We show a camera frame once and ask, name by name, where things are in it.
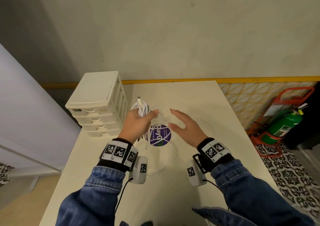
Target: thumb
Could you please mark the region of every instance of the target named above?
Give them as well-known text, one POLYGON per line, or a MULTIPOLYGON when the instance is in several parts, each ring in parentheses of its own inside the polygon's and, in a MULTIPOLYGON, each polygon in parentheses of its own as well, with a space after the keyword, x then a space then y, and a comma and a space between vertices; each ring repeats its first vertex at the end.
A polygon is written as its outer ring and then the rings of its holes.
POLYGON ((178 125, 174 124, 174 123, 169 123, 168 127, 170 129, 172 129, 172 131, 176 132, 180 137, 182 136, 184 129, 179 127, 178 125))
POLYGON ((147 115, 143 117, 143 119, 147 120, 148 122, 151 122, 152 119, 156 118, 158 116, 159 110, 153 110, 149 112, 147 115))

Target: person's left hand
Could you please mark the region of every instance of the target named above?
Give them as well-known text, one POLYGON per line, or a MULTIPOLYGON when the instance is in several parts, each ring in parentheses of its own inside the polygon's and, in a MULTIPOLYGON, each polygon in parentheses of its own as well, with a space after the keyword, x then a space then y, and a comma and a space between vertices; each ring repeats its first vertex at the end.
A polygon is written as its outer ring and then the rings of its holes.
POLYGON ((138 138, 148 131, 151 120, 157 117, 159 113, 159 110, 156 109, 154 111, 150 111, 144 117, 140 117, 138 115, 138 111, 139 109, 136 108, 128 112, 118 138, 128 140, 130 143, 134 144, 138 138))

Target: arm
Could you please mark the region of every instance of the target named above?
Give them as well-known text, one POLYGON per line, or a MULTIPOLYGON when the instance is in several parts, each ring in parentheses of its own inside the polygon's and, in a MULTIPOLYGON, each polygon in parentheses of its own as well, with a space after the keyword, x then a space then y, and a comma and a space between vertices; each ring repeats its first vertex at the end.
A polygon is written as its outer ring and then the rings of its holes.
POLYGON ((228 153, 214 161, 214 157, 206 154, 208 143, 214 139, 208 138, 187 114, 173 109, 171 113, 186 127, 182 129, 173 123, 169 127, 199 151, 201 166, 206 171, 211 171, 224 194, 227 206, 233 212, 257 225, 314 225, 310 217, 290 206, 268 183, 255 178, 240 160, 233 158, 225 146, 224 152, 228 153))
MULTIPOLYGON (((113 140, 126 144, 125 154, 129 153, 133 143, 147 131, 151 120, 157 115, 158 110, 154 110, 140 118, 138 109, 130 111, 121 133, 113 140)), ((93 168, 85 185, 63 200, 56 226, 114 225, 118 195, 129 167, 123 164, 124 161, 118 163, 112 161, 111 157, 104 157, 106 151, 107 148, 102 152, 99 163, 93 168)))

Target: forearm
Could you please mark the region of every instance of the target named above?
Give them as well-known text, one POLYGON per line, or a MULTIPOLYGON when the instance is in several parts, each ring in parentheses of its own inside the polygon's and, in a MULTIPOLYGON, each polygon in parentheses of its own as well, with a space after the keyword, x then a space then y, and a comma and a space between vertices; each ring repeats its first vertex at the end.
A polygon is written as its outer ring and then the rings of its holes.
POLYGON ((238 159, 219 164, 211 175, 228 207, 253 223, 314 225, 311 218, 290 206, 268 183, 255 178, 238 159))
POLYGON ((67 196, 59 209, 56 226, 114 225, 114 211, 125 173, 96 166, 78 191, 67 196))

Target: hand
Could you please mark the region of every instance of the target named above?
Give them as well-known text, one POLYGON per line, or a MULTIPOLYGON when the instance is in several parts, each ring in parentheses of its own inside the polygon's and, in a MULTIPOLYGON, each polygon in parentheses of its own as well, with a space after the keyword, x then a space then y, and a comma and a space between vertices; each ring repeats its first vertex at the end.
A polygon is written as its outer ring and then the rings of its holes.
POLYGON ((169 128, 176 132, 187 144, 197 148, 204 139, 208 138, 208 136, 205 135, 205 133, 201 130, 199 125, 191 117, 189 117, 189 115, 171 108, 170 111, 173 115, 180 119, 186 125, 186 127, 181 128, 174 123, 169 123, 169 128))
POLYGON ((144 117, 140 117, 138 115, 139 109, 136 108, 128 112, 125 123, 123 124, 123 128, 118 136, 118 138, 122 138, 128 140, 130 143, 134 144, 134 142, 144 135, 151 124, 151 120, 158 116, 159 110, 150 111, 144 117))

